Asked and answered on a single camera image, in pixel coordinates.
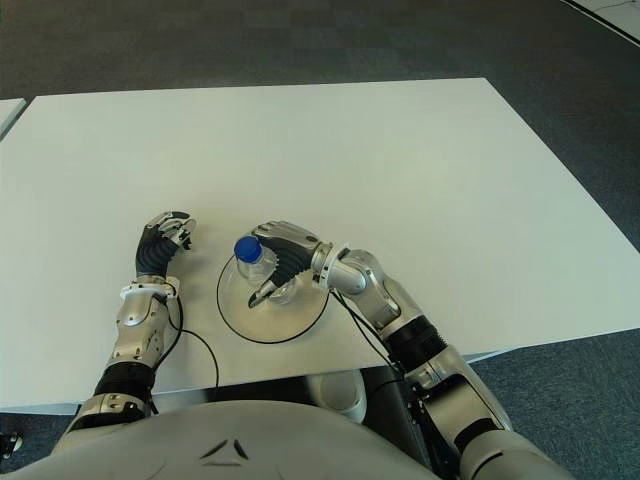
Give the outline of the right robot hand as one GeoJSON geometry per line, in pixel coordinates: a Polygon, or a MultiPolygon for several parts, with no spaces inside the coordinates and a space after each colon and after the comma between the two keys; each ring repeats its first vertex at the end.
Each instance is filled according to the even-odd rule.
{"type": "Polygon", "coordinates": [[[297,275],[309,270],[322,242],[314,233],[282,220],[262,223],[251,233],[276,256],[275,270],[249,297],[248,307],[255,308],[297,275]]]}

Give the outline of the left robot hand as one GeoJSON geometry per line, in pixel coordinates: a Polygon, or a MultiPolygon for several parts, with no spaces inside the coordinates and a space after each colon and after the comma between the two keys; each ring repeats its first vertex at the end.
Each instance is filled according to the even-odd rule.
{"type": "Polygon", "coordinates": [[[197,221],[188,213],[166,211],[143,228],[135,255],[136,276],[167,275],[170,262],[182,248],[191,248],[191,235],[197,221]]]}

